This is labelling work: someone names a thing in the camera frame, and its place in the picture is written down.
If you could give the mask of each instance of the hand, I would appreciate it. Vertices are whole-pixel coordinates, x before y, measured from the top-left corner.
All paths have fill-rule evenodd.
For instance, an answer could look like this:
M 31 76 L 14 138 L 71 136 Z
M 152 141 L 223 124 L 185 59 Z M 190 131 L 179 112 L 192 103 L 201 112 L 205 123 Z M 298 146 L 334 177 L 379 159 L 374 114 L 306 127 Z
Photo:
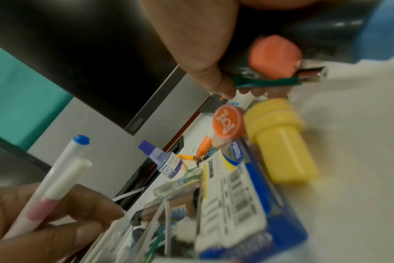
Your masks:
M 177 63 L 207 91 L 231 99 L 236 94 L 230 76 L 217 65 L 232 39 L 239 6 L 292 9 L 319 0 L 142 0 L 155 30 Z M 286 97 L 291 87 L 271 89 L 269 97 Z M 253 88 L 254 96 L 266 88 Z M 249 89 L 240 89 L 241 93 Z
M 93 242 L 113 220 L 123 217 L 121 207 L 107 197 L 76 185 L 37 231 L 1 240 L 37 186 L 0 188 L 0 263 L 56 262 Z M 78 222 L 48 224 L 67 215 Z

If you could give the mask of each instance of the pink band on marker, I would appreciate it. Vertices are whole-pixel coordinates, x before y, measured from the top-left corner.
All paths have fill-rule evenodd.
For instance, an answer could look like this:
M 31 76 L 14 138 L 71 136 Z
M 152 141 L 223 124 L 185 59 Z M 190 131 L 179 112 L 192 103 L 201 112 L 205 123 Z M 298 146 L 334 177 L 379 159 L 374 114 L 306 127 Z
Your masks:
M 43 221 L 58 205 L 60 200 L 44 199 L 36 203 L 26 214 L 31 221 Z

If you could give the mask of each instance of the yellow container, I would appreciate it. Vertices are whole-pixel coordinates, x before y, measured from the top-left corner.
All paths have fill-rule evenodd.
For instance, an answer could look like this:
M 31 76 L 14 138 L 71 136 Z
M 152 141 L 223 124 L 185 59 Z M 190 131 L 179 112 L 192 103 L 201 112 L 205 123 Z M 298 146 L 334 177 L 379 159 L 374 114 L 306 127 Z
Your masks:
M 286 99 L 259 103 L 245 114 L 249 139 L 259 146 L 274 183 L 306 182 L 319 172 L 300 133 L 305 126 Z

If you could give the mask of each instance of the teal panel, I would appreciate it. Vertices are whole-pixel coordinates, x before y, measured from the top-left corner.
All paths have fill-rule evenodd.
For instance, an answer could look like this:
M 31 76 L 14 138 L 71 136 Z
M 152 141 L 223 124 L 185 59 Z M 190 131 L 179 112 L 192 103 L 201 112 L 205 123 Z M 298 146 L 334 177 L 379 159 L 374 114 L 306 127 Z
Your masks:
M 0 48 L 0 137 L 28 150 L 72 96 Z

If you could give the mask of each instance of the desk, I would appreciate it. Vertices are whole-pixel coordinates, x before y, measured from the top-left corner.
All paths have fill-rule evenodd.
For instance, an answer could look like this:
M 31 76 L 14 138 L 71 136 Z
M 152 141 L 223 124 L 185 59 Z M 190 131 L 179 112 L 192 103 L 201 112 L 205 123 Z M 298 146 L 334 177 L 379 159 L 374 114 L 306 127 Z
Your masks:
M 310 238 L 268 263 L 394 262 L 394 76 L 303 85 L 290 100 L 307 123 L 304 137 L 323 177 L 282 188 Z M 200 115 L 181 153 L 212 132 L 211 118 Z M 167 180 L 159 176 L 128 216 Z

